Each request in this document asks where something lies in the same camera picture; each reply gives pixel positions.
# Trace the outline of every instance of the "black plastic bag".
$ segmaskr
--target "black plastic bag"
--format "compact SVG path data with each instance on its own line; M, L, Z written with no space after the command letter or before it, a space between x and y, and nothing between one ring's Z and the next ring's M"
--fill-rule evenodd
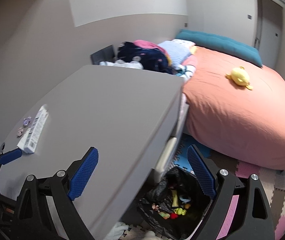
M160 212L174 213L176 207L172 207L172 191L177 190L179 207L182 201L180 195L191 197L191 207L186 215L180 215L176 219L165 220L159 213L152 209L152 204L159 205ZM156 229L161 235L173 240L188 238L201 220L201 217L209 205L210 198L201 190L195 177L188 171L174 167L167 172L164 179L153 189L146 193L145 197L138 201L138 211L144 220Z

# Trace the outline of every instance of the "pink strip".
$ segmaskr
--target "pink strip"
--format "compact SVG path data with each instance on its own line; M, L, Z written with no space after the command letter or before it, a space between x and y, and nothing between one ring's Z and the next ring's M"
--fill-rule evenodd
M231 203L229 206L229 210L228 210L228 213L227 213L226 218L225 218L225 221L224 221L216 239L220 239L220 238L222 238L228 234L228 231L230 229L232 220L233 220L235 212L236 212L238 198L239 198L239 195L232 197Z
M285 215L281 216L275 230L275 240L283 237L285 232Z
M240 178L248 178L251 174L257 174L260 173L260 167L254 164L245 163L242 161L239 161L239 164L237 165L237 171L235 172L237 177Z

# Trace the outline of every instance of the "blue gripper pad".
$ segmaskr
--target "blue gripper pad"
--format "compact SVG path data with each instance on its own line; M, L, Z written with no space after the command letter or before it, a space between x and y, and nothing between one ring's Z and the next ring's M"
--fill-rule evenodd
M217 195L215 179L193 146L188 147L187 159L204 194L214 199Z
M22 155L23 155L23 152L19 148L12 150L10 152L7 152L5 154L2 154L0 156L0 164L5 165L7 163L10 163L10 162L20 158Z
M74 201L75 198L81 196L97 163L98 150L93 148L70 180L70 188L68 192L70 200Z

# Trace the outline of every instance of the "yellow toy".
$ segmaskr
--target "yellow toy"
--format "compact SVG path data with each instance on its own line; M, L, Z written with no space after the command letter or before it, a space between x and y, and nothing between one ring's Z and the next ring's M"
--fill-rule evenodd
M226 78L233 80L238 86L246 87L249 90L253 89L249 82L249 75L242 66L233 68L230 74L226 74Z

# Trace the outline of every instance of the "orange bed sheet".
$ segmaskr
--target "orange bed sheet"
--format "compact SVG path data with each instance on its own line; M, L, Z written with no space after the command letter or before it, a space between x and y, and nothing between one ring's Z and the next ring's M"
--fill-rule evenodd
M183 65L198 60L183 92L190 104L186 121L200 143L238 160L285 170L285 81L274 70L199 47ZM225 78L243 66L253 90Z

